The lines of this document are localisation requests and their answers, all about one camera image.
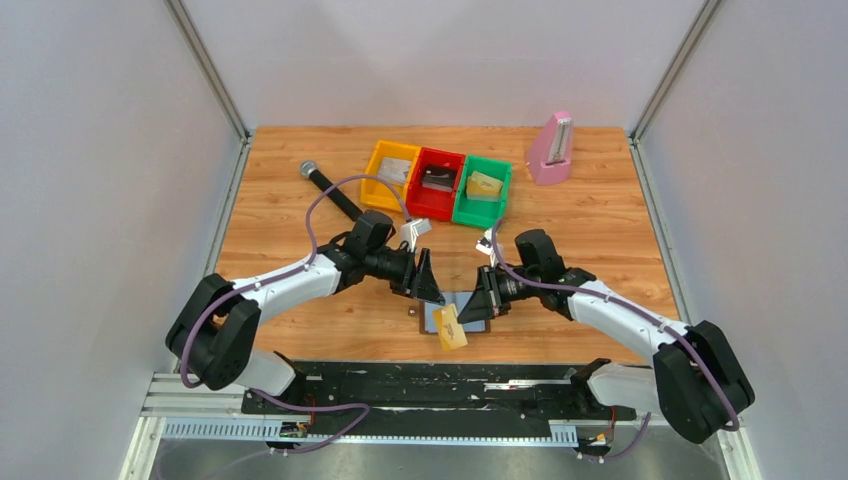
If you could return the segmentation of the gold VIP card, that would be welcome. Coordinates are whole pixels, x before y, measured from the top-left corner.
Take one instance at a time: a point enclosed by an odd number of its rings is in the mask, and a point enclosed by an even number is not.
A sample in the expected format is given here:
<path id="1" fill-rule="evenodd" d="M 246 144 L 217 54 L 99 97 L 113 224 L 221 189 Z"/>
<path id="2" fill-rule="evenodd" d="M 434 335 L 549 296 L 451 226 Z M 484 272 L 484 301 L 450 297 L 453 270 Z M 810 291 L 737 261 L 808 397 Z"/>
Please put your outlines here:
<path id="1" fill-rule="evenodd" d="M 455 304 L 437 308 L 433 312 L 433 320 L 443 351 L 453 351 L 468 345 L 464 328 L 458 322 Z"/>
<path id="2" fill-rule="evenodd" d="M 472 194 L 500 194 L 503 182 L 480 171 L 473 171 L 466 180 L 465 192 Z"/>

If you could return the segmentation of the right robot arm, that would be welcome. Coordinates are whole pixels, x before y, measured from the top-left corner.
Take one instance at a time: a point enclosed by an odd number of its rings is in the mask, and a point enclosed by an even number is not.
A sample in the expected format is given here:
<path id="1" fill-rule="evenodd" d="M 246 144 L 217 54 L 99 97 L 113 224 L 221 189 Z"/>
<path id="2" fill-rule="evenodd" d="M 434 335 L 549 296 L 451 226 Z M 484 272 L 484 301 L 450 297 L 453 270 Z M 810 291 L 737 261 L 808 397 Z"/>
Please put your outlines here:
<path id="1" fill-rule="evenodd" d="M 515 239 L 520 262 L 504 261 L 496 232 L 477 242 L 490 258 L 458 315 L 461 324 L 506 315 L 513 303 L 536 299 L 548 311 L 592 327 L 641 359 L 644 367 L 599 358 L 570 382 L 571 403 L 584 417 L 608 407 L 659 414 L 684 439 L 700 444 L 720 430 L 736 431 L 755 401 L 753 387 L 724 332 L 709 321 L 688 325 L 615 293 L 594 274 L 566 266 L 542 229 Z"/>

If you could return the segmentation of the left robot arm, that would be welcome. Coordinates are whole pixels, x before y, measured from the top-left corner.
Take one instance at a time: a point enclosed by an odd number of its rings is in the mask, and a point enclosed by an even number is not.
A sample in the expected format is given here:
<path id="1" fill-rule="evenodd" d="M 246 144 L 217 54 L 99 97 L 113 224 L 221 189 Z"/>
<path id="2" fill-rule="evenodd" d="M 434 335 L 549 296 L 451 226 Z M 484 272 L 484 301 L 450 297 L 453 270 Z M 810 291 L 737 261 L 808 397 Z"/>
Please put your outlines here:
<path id="1" fill-rule="evenodd" d="M 367 210 L 350 231 L 296 263 L 234 281 L 210 274 L 192 292 L 165 345 L 196 376 L 197 384 L 213 391 L 231 384 L 261 390 L 279 411 L 296 412 L 305 403 L 306 386 L 283 355 L 255 348 L 259 327 L 366 277 L 387 281 L 396 295 L 444 304 L 430 251 L 416 247 L 418 237 L 430 229 L 427 219 L 412 219 L 396 228 L 387 215 Z M 387 242 L 395 231 L 400 244 L 392 248 Z"/>

